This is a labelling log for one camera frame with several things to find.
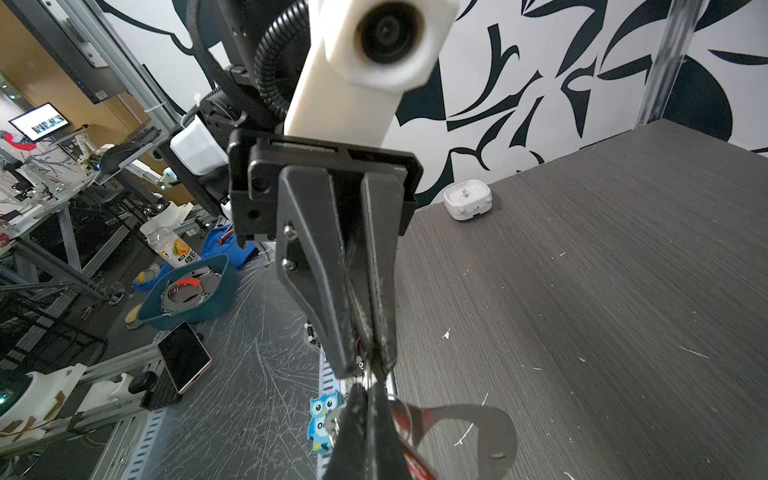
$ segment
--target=bottle label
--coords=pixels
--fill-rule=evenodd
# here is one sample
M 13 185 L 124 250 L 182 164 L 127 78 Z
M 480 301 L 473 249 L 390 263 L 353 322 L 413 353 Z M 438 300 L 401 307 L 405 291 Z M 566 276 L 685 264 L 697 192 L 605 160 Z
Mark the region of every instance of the bottle label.
M 160 251 L 159 255 L 165 260 L 175 260 L 175 263 L 182 265 L 197 261 L 197 253 L 181 238 L 174 240 L 170 248 Z

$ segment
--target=screw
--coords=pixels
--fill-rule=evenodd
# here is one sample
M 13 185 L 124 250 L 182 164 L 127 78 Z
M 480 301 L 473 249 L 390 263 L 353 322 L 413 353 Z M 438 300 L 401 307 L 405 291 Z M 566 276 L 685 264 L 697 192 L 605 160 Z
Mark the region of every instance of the screw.
M 295 242 L 299 239 L 299 233 L 290 225 L 286 225 L 285 228 L 283 228 L 283 235 L 289 242 Z
M 286 272 L 293 272 L 296 269 L 296 262 L 292 262 L 287 258 L 283 258 L 283 270 Z

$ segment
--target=wood grain surface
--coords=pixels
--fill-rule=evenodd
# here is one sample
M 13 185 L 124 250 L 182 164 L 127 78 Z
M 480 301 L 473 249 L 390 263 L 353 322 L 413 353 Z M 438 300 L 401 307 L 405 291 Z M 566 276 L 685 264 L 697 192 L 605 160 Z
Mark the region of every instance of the wood grain surface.
M 768 478 L 768 160 L 658 121 L 492 190 L 400 240 L 400 396 L 508 412 L 507 478 Z M 423 444 L 444 478 L 467 427 Z

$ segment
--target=owl figurine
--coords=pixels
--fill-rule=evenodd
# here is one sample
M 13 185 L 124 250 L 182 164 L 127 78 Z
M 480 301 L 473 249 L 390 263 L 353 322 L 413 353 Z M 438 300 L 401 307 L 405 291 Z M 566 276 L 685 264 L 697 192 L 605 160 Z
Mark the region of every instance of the owl figurine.
M 312 450 L 315 452 L 320 449 L 327 450 L 331 444 L 331 439 L 326 431 L 326 416 L 312 417 L 310 427 L 307 429 L 306 437 L 312 440 Z
M 342 403 L 344 403 L 344 397 L 342 397 L 338 390 L 333 390 L 333 393 L 323 395 L 318 399 L 311 399 L 310 413 L 312 413 L 312 418 L 324 417 Z

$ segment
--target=smartphone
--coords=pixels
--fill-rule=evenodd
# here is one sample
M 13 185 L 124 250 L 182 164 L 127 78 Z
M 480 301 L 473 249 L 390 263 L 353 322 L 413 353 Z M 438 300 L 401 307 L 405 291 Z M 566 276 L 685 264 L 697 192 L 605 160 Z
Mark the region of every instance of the smartphone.
M 211 365 L 210 355 L 187 322 L 173 329 L 157 349 L 179 394 L 186 392 Z

